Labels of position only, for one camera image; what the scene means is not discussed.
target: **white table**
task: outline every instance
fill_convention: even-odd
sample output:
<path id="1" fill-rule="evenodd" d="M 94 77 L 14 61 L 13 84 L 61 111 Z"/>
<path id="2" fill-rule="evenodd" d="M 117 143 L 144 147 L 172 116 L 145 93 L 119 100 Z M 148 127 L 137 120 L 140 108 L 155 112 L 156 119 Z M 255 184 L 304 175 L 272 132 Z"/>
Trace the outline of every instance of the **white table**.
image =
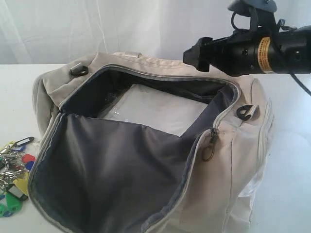
<path id="1" fill-rule="evenodd" d="M 43 72 L 62 65 L 0 65 L 0 145 L 39 138 L 32 85 Z M 311 229 L 311 97 L 288 75 L 256 75 L 273 102 L 276 133 L 264 181 L 257 192 L 250 233 L 305 233 Z M 311 76 L 300 75 L 311 88 Z M 28 201 L 1 232 L 57 233 Z"/>

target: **bag opening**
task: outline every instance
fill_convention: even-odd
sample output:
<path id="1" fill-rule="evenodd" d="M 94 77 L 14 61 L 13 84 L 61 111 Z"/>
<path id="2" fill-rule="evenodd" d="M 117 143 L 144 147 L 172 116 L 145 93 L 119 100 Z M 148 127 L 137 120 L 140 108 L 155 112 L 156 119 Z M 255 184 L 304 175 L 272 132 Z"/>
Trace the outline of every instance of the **bag opening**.
<path id="1" fill-rule="evenodd" d="M 225 83 L 163 80 L 108 69 L 64 103 L 29 186 L 32 199 L 50 218 L 79 233 L 136 233 L 172 209 L 185 187 L 199 136 L 234 94 Z M 140 124 L 139 117 L 135 122 L 126 122 L 128 115 L 116 118 L 114 110 L 123 104 L 134 108 L 131 116 L 146 108 L 143 97 L 136 99 L 141 90 L 155 94 L 147 106 L 154 96 L 165 104 L 174 98 L 171 108 L 184 98 L 198 112 L 190 112 L 189 126 L 173 134 Z M 186 114 L 179 117 L 189 118 Z M 166 117 L 160 119 L 165 124 Z"/>

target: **transparent plastic sheet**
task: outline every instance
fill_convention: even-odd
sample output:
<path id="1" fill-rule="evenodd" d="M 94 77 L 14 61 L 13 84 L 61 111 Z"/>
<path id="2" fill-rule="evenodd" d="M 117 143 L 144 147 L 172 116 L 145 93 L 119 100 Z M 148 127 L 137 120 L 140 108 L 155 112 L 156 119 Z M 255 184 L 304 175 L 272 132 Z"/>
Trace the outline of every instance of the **transparent plastic sheet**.
<path id="1" fill-rule="evenodd" d="M 98 118 L 143 124 L 181 136 L 207 104 L 134 84 L 123 95 L 111 94 Z"/>

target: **zipper pull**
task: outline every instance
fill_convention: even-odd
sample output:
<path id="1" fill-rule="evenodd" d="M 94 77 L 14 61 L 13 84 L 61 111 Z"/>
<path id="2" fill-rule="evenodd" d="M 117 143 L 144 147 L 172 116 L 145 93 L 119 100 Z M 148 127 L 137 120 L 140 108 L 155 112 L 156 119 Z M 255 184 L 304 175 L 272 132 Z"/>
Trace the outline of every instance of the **zipper pull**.
<path id="1" fill-rule="evenodd" d="M 208 162 L 209 160 L 211 160 L 214 156 L 214 151 L 215 151 L 215 145 L 216 145 L 216 140 L 217 140 L 217 130 L 215 128 L 211 128 L 210 129 L 210 141 L 208 146 L 205 148 L 205 150 L 203 150 L 202 153 L 202 160 L 204 162 Z"/>

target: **gray bag lining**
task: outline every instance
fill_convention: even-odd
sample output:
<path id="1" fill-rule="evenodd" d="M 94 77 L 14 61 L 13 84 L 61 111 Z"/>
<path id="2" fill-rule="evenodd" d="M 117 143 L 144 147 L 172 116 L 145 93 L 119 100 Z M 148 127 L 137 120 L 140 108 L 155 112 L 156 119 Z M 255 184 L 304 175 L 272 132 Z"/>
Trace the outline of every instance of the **gray bag lining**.
<path id="1" fill-rule="evenodd" d="M 122 88 L 116 88 L 113 77 L 116 78 L 105 78 L 110 85 L 86 85 L 64 105 L 57 130 L 30 185 L 32 197 L 44 211 L 78 233 L 144 232 L 163 218 L 185 185 L 199 135 L 212 127 L 216 116 L 233 99 L 228 85 L 202 92 L 203 81 L 189 83 L 198 97 L 203 93 L 213 98 L 192 126 L 178 137 L 140 124 L 89 117 L 109 104 L 93 104 L 94 98 L 107 93 L 118 96 Z M 117 79 L 127 82 L 130 78 L 146 84 L 146 80 L 127 74 Z M 156 87 L 181 96 L 191 95 L 186 83 L 183 85 L 188 92 L 174 89 L 176 82 L 175 86 L 171 85 L 173 82 L 166 83 L 169 85 L 156 83 Z M 99 93 L 88 91 L 99 84 L 104 84 Z"/>

